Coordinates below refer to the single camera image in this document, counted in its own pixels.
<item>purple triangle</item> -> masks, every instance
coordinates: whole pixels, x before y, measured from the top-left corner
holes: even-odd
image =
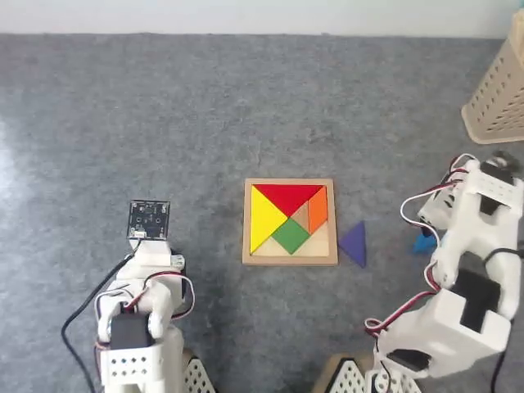
[[[338,242],[338,246],[361,268],[366,267],[366,231],[364,222],[356,224]]]

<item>wooden puzzle board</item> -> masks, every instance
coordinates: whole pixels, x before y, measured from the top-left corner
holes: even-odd
[[[337,264],[333,181],[248,178],[242,263]]]

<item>gray carpet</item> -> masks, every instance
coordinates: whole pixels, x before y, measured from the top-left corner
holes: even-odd
[[[424,287],[402,200],[461,151],[459,108],[500,41],[0,36],[0,386],[82,392],[60,326],[124,254],[128,201],[172,202],[196,285],[180,323],[223,393],[307,392],[329,355],[371,350],[362,321]],[[520,156],[524,144],[503,148]],[[339,233],[368,267],[241,265],[246,177],[331,177]],[[71,337],[94,375],[92,308]],[[524,390],[517,317],[499,393]],[[432,392],[487,392],[487,359]]]

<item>beige plastic basket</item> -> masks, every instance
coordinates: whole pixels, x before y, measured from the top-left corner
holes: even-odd
[[[512,29],[484,75],[462,117],[477,143],[524,140],[524,10],[513,16]]]

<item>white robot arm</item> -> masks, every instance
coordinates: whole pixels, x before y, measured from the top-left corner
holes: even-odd
[[[183,393],[183,335],[170,322],[191,312],[194,292],[165,239],[169,202],[132,201],[129,218],[134,257],[95,300],[102,385],[106,393]],[[186,289],[191,306],[176,314]]]
[[[367,321],[377,340],[375,373],[388,369],[410,378],[443,377],[505,350],[520,298],[518,221],[524,183],[502,156],[462,167],[456,160],[419,211],[421,226],[438,236],[426,270],[431,291],[403,305],[386,321]],[[480,257],[487,277],[459,268],[465,252]],[[408,311],[420,299],[429,299]]]

